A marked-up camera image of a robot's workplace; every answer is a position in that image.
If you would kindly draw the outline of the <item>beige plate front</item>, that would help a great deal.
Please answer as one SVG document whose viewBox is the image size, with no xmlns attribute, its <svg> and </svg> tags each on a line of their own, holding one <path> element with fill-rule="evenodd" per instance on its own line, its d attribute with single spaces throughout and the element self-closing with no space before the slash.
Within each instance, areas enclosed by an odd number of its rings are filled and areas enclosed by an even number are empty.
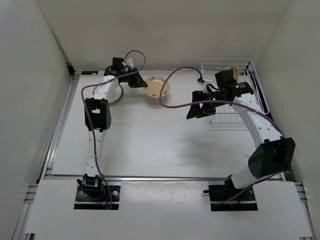
<svg viewBox="0 0 320 240">
<path fill-rule="evenodd" d="M 152 76 L 145 80 L 147 87 L 143 87 L 144 93 L 151 98 L 159 98 L 165 79 L 159 76 Z"/>
</svg>

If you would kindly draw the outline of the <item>beige plate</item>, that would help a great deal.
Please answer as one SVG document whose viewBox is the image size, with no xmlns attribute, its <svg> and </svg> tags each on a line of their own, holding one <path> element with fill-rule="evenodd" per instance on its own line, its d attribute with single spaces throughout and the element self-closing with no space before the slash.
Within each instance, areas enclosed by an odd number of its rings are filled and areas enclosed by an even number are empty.
<svg viewBox="0 0 320 240">
<path fill-rule="evenodd" d="M 144 93 L 151 98 L 159 98 L 165 79 L 159 76 L 152 76 L 145 80 L 147 87 L 143 87 Z"/>
<path fill-rule="evenodd" d="M 227 67 L 224 68 L 224 70 L 225 70 L 225 71 L 226 71 L 226 70 L 231 70 L 233 73 L 235 73 L 235 69 L 234 69 L 233 66 L 227 66 Z"/>
<path fill-rule="evenodd" d="M 239 69 L 237 66 L 232 66 L 233 70 L 233 78 L 238 81 L 239 80 Z"/>
</svg>

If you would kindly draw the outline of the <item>white plate orange sunburst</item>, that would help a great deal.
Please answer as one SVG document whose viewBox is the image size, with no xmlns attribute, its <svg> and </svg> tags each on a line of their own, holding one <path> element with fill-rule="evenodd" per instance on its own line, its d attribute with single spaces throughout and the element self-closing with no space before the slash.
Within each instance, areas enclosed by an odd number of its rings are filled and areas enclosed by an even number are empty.
<svg viewBox="0 0 320 240">
<path fill-rule="evenodd" d="M 117 88 L 114 89 L 113 93 L 111 94 L 108 103 L 110 105 L 116 104 L 119 102 L 124 95 L 124 89 L 121 85 L 119 85 Z"/>
</svg>

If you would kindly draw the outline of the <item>beige plate back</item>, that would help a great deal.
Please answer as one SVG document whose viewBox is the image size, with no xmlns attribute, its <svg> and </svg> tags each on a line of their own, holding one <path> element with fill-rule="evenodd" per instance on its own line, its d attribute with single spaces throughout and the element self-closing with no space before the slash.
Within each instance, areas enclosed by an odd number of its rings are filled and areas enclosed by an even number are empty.
<svg viewBox="0 0 320 240">
<path fill-rule="evenodd" d="M 233 70 L 233 78 L 238 81 L 239 80 L 239 69 L 237 66 L 232 66 Z"/>
</svg>

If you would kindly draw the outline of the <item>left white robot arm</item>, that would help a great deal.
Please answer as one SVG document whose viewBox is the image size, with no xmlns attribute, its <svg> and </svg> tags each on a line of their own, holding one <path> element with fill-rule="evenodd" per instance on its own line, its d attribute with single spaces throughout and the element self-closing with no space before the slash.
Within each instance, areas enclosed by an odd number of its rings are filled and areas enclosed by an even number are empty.
<svg viewBox="0 0 320 240">
<path fill-rule="evenodd" d="M 112 65 L 104 71 L 102 82 L 94 86 L 92 97 L 82 99 L 89 151 L 87 167 L 78 184 L 93 200 L 100 200 L 109 193 L 108 184 L 99 167 L 99 159 L 103 157 L 104 140 L 112 123 L 109 100 L 120 83 L 127 83 L 133 89 L 148 87 L 131 60 L 114 57 Z"/>
</svg>

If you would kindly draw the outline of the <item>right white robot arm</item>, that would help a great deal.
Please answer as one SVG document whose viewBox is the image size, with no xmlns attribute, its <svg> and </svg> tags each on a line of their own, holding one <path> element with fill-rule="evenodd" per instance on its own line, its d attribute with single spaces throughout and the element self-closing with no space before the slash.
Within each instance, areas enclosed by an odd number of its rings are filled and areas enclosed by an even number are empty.
<svg viewBox="0 0 320 240">
<path fill-rule="evenodd" d="M 215 74 L 216 85 L 203 77 L 197 79 L 202 90 L 192 92 L 192 105 L 187 119 L 213 116 L 216 108 L 229 104 L 241 117 L 255 144 L 255 151 L 242 170 L 227 177 L 224 193 L 238 199 L 243 189 L 266 177 L 282 173 L 291 165 L 296 143 L 285 137 L 266 116 L 257 102 L 251 85 L 238 82 L 231 69 Z"/>
</svg>

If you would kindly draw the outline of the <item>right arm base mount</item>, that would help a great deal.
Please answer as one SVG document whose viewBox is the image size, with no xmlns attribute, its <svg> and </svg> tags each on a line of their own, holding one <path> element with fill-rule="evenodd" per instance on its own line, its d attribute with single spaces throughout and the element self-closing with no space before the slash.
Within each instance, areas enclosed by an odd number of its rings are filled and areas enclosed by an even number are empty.
<svg viewBox="0 0 320 240">
<path fill-rule="evenodd" d="M 227 190 L 225 185 L 209 185 L 203 190 L 209 196 L 212 212 L 252 212 L 258 211 L 253 187 Z"/>
</svg>

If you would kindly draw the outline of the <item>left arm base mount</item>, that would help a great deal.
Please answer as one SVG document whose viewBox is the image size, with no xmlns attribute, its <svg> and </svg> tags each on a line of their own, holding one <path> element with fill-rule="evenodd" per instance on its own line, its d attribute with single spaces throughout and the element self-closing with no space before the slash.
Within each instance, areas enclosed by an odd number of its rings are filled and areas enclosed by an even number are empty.
<svg viewBox="0 0 320 240">
<path fill-rule="evenodd" d="M 118 210 L 120 206 L 121 186 L 110 185 L 112 206 L 110 207 L 110 197 L 105 187 L 100 196 L 89 196 L 81 186 L 77 186 L 74 201 L 75 210 Z"/>
</svg>

